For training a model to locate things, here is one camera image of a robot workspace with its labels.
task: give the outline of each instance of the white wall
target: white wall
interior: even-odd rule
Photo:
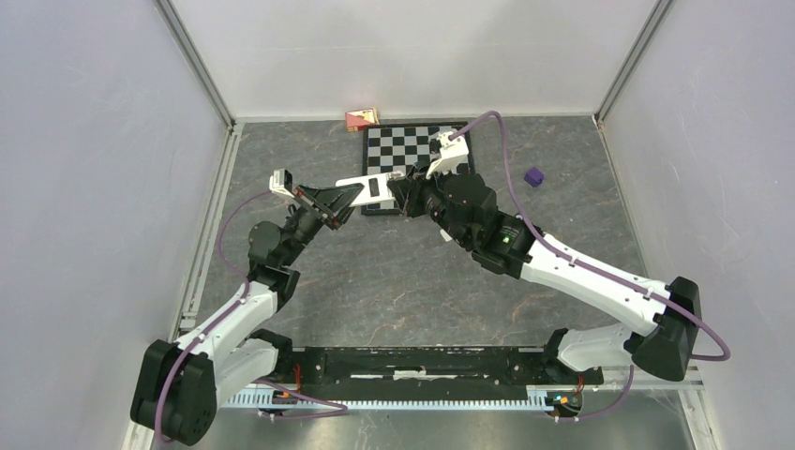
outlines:
[[[593,113],[654,0],[175,0],[238,117]]]
[[[606,124],[652,274],[697,281],[734,351],[700,364],[729,449],[795,448],[792,17],[792,2],[675,2]]]
[[[151,0],[0,2],[0,448],[119,448],[223,139]]]

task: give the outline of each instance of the enclosure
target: enclosure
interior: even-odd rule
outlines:
[[[382,125],[425,128],[500,112],[533,222],[627,272],[696,281],[731,358],[692,361],[678,383],[640,372],[620,408],[576,424],[509,411],[285,424],[221,408],[196,448],[795,445],[791,4],[2,5],[0,447],[159,448],[129,419],[142,356],[240,285],[214,249],[222,218],[275,169],[312,186],[366,172],[367,131],[348,131],[344,113],[369,107]],[[513,215],[500,138],[494,121],[470,131],[472,169]],[[522,180],[531,167],[539,187]],[[249,230],[286,205],[264,197],[235,216],[232,263],[247,266]],[[421,217],[356,211],[295,268],[293,299],[263,326],[296,346],[538,347],[616,322],[490,274]],[[699,333],[695,353],[716,349]],[[608,406],[626,376],[606,370],[584,411]]]

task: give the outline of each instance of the wire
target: wire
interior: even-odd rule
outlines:
[[[606,407],[604,410],[599,410],[597,412],[590,412],[584,415],[579,415],[577,417],[557,417],[555,418],[555,422],[579,422],[581,420],[588,420],[588,419],[595,419],[597,417],[601,417],[605,414],[612,413],[615,411],[627,397],[629,397],[629,387],[632,386],[632,380],[635,378],[635,366],[629,367],[629,376],[626,377],[626,384],[623,387],[621,395],[616,398],[616,401],[613,402],[612,405]]]
[[[254,200],[259,199],[260,197],[263,197],[263,196],[265,196],[267,194],[270,194],[270,190],[266,190],[264,192],[260,192],[259,194],[255,194],[255,195],[253,195],[251,197],[248,197],[247,199],[242,201],[240,204],[238,204],[234,208],[234,210],[226,217],[226,219],[224,219],[223,223],[221,224],[220,231],[218,232],[218,238],[216,239],[216,254],[218,255],[218,257],[221,259],[221,261],[230,270],[232,270],[241,279],[243,279],[243,284],[244,284],[243,292],[240,294],[240,298],[238,298],[236,302],[232,303],[222,313],[218,314],[218,317],[216,317],[212,322],[210,322],[206,327],[204,327],[203,332],[201,334],[199,334],[193,340],[190,341],[190,343],[186,346],[186,348],[181,353],[179,353],[179,356],[177,356],[176,361],[174,361],[174,364],[172,365],[171,370],[169,370],[169,373],[166,376],[166,381],[163,383],[163,388],[160,390],[160,397],[157,399],[157,407],[155,409],[155,436],[162,443],[170,443],[171,441],[173,441],[173,439],[167,439],[163,435],[163,410],[164,410],[165,405],[166,405],[166,398],[169,395],[169,390],[171,389],[171,386],[173,384],[173,380],[176,377],[177,372],[179,371],[179,369],[182,366],[182,364],[185,362],[186,358],[188,358],[188,355],[190,354],[190,351],[192,351],[197,345],[199,345],[200,342],[202,342],[203,336],[207,335],[208,333],[210,333],[216,326],[218,326],[219,323],[223,322],[224,319],[229,317],[230,314],[232,314],[238,307],[240,307],[240,305],[242,305],[241,301],[246,299],[246,297],[248,297],[248,292],[251,290],[251,282],[248,281],[248,276],[247,276],[246,272],[244,272],[243,270],[237,268],[234,264],[232,264],[229,260],[227,260],[226,256],[224,256],[224,254],[223,254],[223,247],[221,245],[221,241],[223,241],[224,233],[226,232],[226,229],[229,226],[229,223],[232,221],[232,218],[241,209],[243,209],[244,206],[246,206],[247,204],[249,204],[249,203],[253,202]],[[285,389],[285,388],[283,388],[281,386],[278,386],[277,384],[276,384],[276,386],[277,386],[277,389],[279,389],[281,391],[289,392],[291,395],[295,395],[297,398],[301,398],[301,399],[306,400],[306,401],[312,401],[312,402],[319,403],[319,404],[322,404],[322,405],[334,406],[334,407],[340,408],[342,410],[342,412],[338,412],[338,411],[326,412],[326,413],[322,413],[321,412],[321,413],[315,413],[315,414],[306,414],[306,415],[301,415],[301,416],[286,416],[286,417],[291,417],[293,419],[295,419],[295,418],[328,417],[330,415],[341,415],[341,414],[345,413],[346,411],[348,411],[348,407],[345,406],[345,405],[340,405],[340,404],[337,404],[337,403],[331,403],[331,402],[327,402],[325,400],[321,400],[321,399],[318,399],[318,398],[309,397],[309,396],[305,396],[303,394],[294,393],[293,391],[290,391],[289,389]]]
[[[574,408],[569,408],[564,403],[561,403],[561,408],[569,411],[570,413],[579,414],[579,410],[575,410]]]
[[[582,378],[582,374],[577,375],[577,389],[574,391],[574,397],[577,396],[582,389],[585,387],[585,379]]]
[[[500,136],[502,138],[502,163],[503,163],[504,168],[505,168],[505,178],[507,179],[507,182],[508,182],[508,192],[511,195],[511,200],[513,201],[514,205],[516,206],[517,210],[519,211],[519,214],[521,215],[522,220],[524,221],[524,223],[527,226],[527,228],[530,230],[530,233],[532,233],[532,237],[534,237],[536,241],[540,242],[541,245],[544,246],[547,250],[549,250],[552,253],[554,253],[555,256],[557,256],[558,258],[563,258],[568,263],[573,263],[574,265],[578,265],[578,266],[582,267],[583,269],[586,269],[588,271],[591,271],[591,272],[595,273],[596,275],[600,275],[603,278],[607,278],[609,280],[615,281],[616,283],[619,283],[622,286],[635,291],[636,293],[644,293],[645,294],[646,291],[647,291],[646,288],[640,286],[639,284],[636,284],[636,283],[634,283],[634,282],[632,282],[632,281],[630,281],[628,279],[624,279],[622,277],[613,275],[613,274],[609,273],[608,271],[606,271],[604,269],[601,269],[599,267],[596,267],[596,266],[594,266],[592,264],[589,264],[587,262],[584,262],[581,259],[576,259],[575,260],[571,255],[565,253],[564,251],[562,251],[562,250],[560,250],[558,248],[555,248],[555,246],[553,246],[549,242],[547,242],[547,240],[544,239],[544,236],[542,236],[541,233],[538,230],[535,229],[535,227],[533,226],[533,223],[530,221],[530,215],[527,214],[527,211],[525,211],[524,207],[519,202],[517,194],[514,191],[514,183],[513,183],[513,180],[511,179],[511,166],[510,166],[510,164],[508,162],[508,132],[507,132],[507,129],[505,127],[505,123],[503,121],[503,117],[500,115],[499,112],[496,112],[496,111],[484,112],[479,117],[477,117],[476,119],[471,121],[466,127],[454,132],[449,138],[450,141],[453,141],[455,138],[458,138],[459,136],[463,135],[464,133],[466,133],[470,129],[475,128],[478,125],[482,124],[489,117],[494,117],[495,119],[497,119],[497,123],[500,126]],[[704,333],[706,333],[718,345],[718,347],[720,347],[721,352],[723,353],[723,354],[717,354],[717,355],[712,355],[712,354],[691,354],[690,355],[691,359],[696,359],[696,360],[700,360],[700,361],[726,361],[726,360],[729,359],[729,357],[731,356],[731,350],[729,349],[728,345],[704,321],[702,321],[700,318],[696,317],[695,314],[693,314],[692,312],[688,311],[684,307],[681,307],[681,306],[677,305],[676,303],[672,302],[671,300],[667,299],[666,297],[660,295],[657,292],[652,292],[651,298],[653,298],[654,300],[662,303],[666,307],[671,308],[674,311],[682,314],[688,321],[692,322],[695,326],[697,326],[698,328],[703,330]]]
[[[296,364],[292,369],[292,373],[295,374],[295,390],[301,392],[301,365]]]
[[[312,403],[317,403],[317,404],[323,405],[323,406],[330,406],[332,408],[337,408],[334,411],[313,412],[311,414],[302,414],[302,415],[275,415],[275,414],[271,414],[270,417],[272,419],[274,419],[274,420],[320,419],[321,417],[334,417],[336,415],[344,415],[344,414],[348,413],[348,407],[346,405],[343,405],[342,403],[335,403],[333,401],[321,400],[319,398],[310,397],[310,396],[301,394],[300,392],[292,391],[292,390],[282,386],[281,384],[278,384],[276,382],[272,382],[272,381],[267,380],[265,378],[260,378],[259,380],[256,381],[256,383],[265,384],[265,385],[268,385],[268,386],[270,386],[270,387],[272,387],[272,388],[274,388],[274,389],[276,389],[278,391],[286,392],[286,393],[290,394],[291,397],[299,398],[299,399],[302,399],[302,400],[305,400],[305,401],[311,401]]]

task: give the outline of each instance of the white bracket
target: white bracket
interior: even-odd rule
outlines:
[[[268,179],[268,189],[284,200],[292,200],[294,196],[290,192],[289,186],[293,183],[293,180],[288,178],[286,170],[276,169],[274,174]]]
[[[430,168],[428,168],[425,176],[426,179],[430,179],[434,173],[448,173],[458,167],[458,164],[467,162],[467,156],[470,154],[467,140],[463,136],[458,136],[453,141],[450,141],[450,136],[454,132],[445,131],[437,135],[442,148],[440,149],[440,156],[430,162]]]
[[[356,199],[353,200],[351,206],[364,206],[366,204],[394,200],[395,195],[393,195],[392,191],[387,187],[386,182],[405,177],[406,174],[401,171],[377,173],[375,175],[356,176],[354,178],[337,180],[334,186],[363,185],[365,188],[359,193]]]
[[[216,374],[216,404],[220,407],[254,380],[274,371],[278,350],[261,339],[247,339],[234,349]]]
[[[569,330],[558,346],[558,360],[575,372],[589,368],[626,367],[632,365],[632,355],[623,349],[632,331],[623,323],[592,330]]]
[[[442,235],[442,239],[444,239],[444,242],[450,242],[453,240],[453,236],[447,234],[447,232],[444,229],[439,230],[439,234]]]

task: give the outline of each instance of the chessboard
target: chessboard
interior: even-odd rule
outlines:
[[[430,124],[391,124],[367,127],[364,131],[363,175],[402,171],[408,173],[417,162],[430,162],[430,139],[439,132],[462,129],[466,122]],[[469,161],[458,164],[455,173],[474,173],[473,148],[470,133],[465,133],[470,149]],[[381,202],[362,206],[362,214],[399,215],[396,202]]]

